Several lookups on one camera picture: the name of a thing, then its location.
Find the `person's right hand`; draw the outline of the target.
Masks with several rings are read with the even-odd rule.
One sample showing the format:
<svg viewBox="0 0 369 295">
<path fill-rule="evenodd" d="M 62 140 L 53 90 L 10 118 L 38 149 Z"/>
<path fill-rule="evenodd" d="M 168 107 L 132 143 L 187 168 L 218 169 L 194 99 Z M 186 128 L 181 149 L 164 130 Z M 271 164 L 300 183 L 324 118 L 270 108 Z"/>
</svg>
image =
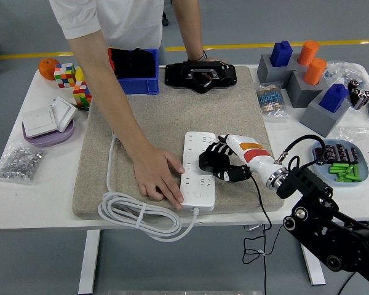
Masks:
<svg viewBox="0 0 369 295">
<path fill-rule="evenodd" d="M 156 201 L 167 199 L 175 209 L 182 209 L 184 197 L 170 171 L 174 168 L 180 174 L 185 172 L 178 157 L 152 144 L 131 152 L 129 156 L 141 194 Z"/>
</svg>

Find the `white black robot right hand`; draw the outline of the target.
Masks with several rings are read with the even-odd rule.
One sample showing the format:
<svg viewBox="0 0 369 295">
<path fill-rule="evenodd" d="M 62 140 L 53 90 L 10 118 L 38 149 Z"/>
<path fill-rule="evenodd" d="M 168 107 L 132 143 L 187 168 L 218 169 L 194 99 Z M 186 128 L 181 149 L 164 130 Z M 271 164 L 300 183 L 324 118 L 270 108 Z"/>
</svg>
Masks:
<svg viewBox="0 0 369 295">
<path fill-rule="evenodd" d="M 260 175 L 267 188 L 277 189 L 288 175 L 287 168 L 248 136 L 218 136 L 206 152 L 212 160 L 209 167 L 213 175 L 228 183 L 249 179 L 254 172 Z"/>
</svg>

